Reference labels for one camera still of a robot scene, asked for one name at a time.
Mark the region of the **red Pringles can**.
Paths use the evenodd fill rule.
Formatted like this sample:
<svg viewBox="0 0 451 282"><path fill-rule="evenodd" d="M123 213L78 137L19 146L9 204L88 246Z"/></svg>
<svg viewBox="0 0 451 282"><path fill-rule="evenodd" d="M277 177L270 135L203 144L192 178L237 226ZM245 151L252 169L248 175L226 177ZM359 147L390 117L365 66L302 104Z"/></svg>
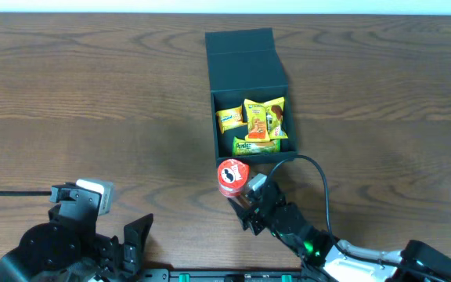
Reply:
<svg viewBox="0 0 451 282"><path fill-rule="evenodd" d="M250 166L237 159L227 159L217 168L218 190L226 197L240 196L247 185Z"/></svg>

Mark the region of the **green yellow snack packet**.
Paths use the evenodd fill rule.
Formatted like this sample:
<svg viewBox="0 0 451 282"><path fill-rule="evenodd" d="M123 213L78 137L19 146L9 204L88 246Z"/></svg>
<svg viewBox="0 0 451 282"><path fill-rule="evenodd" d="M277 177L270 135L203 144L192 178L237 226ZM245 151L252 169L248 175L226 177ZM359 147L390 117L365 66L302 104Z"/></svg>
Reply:
<svg viewBox="0 0 451 282"><path fill-rule="evenodd" d="M281 142L278 139L268 142L253 142L234 138L232 155L246 156L255 154L274 154L281 151Z"/></svg>

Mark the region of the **yellow orange biscuit packet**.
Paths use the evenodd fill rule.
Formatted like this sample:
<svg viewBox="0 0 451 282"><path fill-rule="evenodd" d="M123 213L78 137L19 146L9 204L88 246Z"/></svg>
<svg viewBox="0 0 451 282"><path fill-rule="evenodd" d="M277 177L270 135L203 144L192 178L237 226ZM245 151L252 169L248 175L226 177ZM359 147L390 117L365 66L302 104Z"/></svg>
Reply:
<svg viewBox="0 0 451 282"><path fill-rule="evenodd" d="M245 139L249 142L268 142L270 140L266 109L262 103L246 99L244 107L247 115L247 135Z"/></svg>

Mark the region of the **small yellow snack packet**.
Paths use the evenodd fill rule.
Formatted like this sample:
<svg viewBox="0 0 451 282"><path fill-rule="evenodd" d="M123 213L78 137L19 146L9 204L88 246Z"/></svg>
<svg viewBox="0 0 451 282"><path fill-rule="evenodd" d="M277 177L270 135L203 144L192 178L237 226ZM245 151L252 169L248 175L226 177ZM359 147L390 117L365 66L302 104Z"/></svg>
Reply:
<svg viewBox="0 0 451 282"><path fill-rule="evenodd" d="M243 119L242 106L219 110L215 115L221 133L247 124Z"/></svg>

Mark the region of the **yellow chocolate bar wrapper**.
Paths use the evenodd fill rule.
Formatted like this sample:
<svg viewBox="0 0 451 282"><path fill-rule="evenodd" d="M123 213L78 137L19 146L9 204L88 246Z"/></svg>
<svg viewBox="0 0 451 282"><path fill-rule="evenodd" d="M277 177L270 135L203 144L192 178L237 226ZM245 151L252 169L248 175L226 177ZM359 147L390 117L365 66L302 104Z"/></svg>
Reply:
<svg viewBox="0 0 451 282"><path fill-rule="evenodd" d="M283 108L285 99L276 98L264 103L267 118L267 128L270 139L287 139L288 136L283 130Z"/></svg>

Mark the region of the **dark green box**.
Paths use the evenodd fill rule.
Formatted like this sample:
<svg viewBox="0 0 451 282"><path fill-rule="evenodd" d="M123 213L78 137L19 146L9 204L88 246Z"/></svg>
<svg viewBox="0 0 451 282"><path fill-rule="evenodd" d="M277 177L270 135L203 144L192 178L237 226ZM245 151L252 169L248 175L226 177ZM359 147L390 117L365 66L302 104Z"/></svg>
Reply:
<svg viewBox="0 0 451 282"><path fill-rule="evenodd" d="M245 99L266 102L283 97L280 152L239 156L248 165L278 163L298 153L294 115L288 80L276 52L271 28L218 31L205 34L211 113L215 142L215 160L220 165L233 157L233 140L247 134L245 126L221 132L216 112L242 106Z"/></svg>

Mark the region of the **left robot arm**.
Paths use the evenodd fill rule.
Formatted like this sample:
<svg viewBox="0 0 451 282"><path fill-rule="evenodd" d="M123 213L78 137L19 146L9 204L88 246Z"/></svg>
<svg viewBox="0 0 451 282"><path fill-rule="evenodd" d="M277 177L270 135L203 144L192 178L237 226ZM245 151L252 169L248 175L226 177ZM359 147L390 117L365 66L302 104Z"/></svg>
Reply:
<svg viewBox="0 0 451 282"><path fill-rule="evenodd" d="M98 234L113 192L113 183L98 179L52 186L48 222L30 228L0 259L0 281L139 280L153 215L125 225L122 238Z"/></svg>

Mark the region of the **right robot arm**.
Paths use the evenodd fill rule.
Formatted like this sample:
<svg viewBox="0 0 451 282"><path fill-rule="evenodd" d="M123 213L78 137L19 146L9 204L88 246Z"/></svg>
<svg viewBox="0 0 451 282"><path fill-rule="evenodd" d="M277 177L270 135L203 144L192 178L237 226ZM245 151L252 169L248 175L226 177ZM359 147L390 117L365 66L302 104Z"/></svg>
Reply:
<svg viewBox="0 0 451 282"><path fill-rule="evenodd" d="M318 230L275 182L247 193L247 204L230 198L244 230L268 230L301 260L314 281L451 281L451 258L419 240L399 251L356 247Z"/></svg>

